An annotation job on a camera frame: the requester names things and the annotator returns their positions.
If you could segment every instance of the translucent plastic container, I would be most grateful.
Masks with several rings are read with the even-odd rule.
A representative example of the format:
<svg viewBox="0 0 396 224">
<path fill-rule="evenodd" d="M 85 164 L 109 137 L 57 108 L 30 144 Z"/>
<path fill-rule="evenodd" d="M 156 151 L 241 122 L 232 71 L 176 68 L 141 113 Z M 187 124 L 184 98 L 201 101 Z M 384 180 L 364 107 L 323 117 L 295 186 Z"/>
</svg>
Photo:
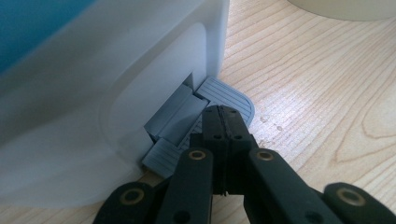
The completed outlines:
<svg viewBox="0 0 396 224">
<path fill-rule="evenodd" d="M 142 175 L 143 126 L 219 73 L 228 1 L 92 3 L 0 76 L 0 203 L 95 203 Z"/>
</svg>

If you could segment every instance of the light wooden surface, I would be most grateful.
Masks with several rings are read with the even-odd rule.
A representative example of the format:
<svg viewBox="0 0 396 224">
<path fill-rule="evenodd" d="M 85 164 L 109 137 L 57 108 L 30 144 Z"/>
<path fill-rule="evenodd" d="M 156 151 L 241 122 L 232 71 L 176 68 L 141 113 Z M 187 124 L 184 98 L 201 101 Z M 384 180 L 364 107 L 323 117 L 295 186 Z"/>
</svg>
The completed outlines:
<svg viewBox="0 0 396 224">
<path fill-rule="evenodd" d="M 286 0 L 232 0 L 220 79 L 256 106 L 250 131 L 308 185 L 343 181 L 396 212 L 396 19 L 338 21 Z M 0 206 L 0 223 L 92 223 L 74 209 Z M 241 197 L 212 223 L 248 223 Z"/>
</svg>

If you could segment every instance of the grey rubber piece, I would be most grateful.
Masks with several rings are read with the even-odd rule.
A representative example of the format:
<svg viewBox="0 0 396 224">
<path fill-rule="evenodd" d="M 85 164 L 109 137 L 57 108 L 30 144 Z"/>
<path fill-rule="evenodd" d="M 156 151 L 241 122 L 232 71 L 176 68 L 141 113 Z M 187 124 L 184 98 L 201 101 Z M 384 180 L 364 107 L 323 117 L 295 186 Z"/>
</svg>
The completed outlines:
<svg viewBox="0 0 396 224">
<path fill-rule="evenodd" d="M 247 126 L 254 117 L 254 105 L 246 95 L 214 77 L 208 77 L 193 95 L 188 89 L 180 86 L 145 126 L 157 142 L 143 159 L 143 164 L 165 178 L 173 174 L 181 152 L 189 148 L 190 134 L 202 131 L 201 113 L 205 106 L 233 107 L 241 113 Z M 186 124 L 190 124 L 192 119 L 193 124 L 185 132 Z M 184 137 L 177 141 L 181 132 Z"/>
</svg>

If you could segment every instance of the white cylinder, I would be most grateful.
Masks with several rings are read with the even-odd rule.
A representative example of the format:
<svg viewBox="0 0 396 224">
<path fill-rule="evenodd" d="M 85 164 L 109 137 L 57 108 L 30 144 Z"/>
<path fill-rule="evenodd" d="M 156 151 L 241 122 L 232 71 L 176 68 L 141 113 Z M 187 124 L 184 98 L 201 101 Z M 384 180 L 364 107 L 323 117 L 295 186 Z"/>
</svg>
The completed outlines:
<svg viewBox="0 0 396 224">
<path fill-rule="evenodd" d="M 347 21 L 375 21 L 396 16 L 395 0 L 289 0 L 320 16 Z"/>
</svg>

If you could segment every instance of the wood grain surface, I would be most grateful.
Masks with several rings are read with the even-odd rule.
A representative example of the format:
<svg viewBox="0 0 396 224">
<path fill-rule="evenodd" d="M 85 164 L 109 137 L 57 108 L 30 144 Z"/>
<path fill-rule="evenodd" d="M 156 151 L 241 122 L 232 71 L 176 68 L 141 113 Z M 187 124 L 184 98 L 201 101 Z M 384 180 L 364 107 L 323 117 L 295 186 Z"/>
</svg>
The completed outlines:
<svg viewBox="0 0 396 224">
<path fill-rule="evenodd" d="M 320 191 L 365 189 L 396 212 L 396 19 L 338 21 L 287 0 L 232 0 L 219 78 L 256 106 L 250 132 Z M 248 223 L 214 197 L 212 223 Z M 92 223 L 73 209 L 0 206 L 0 223 Z"/>
</svg>

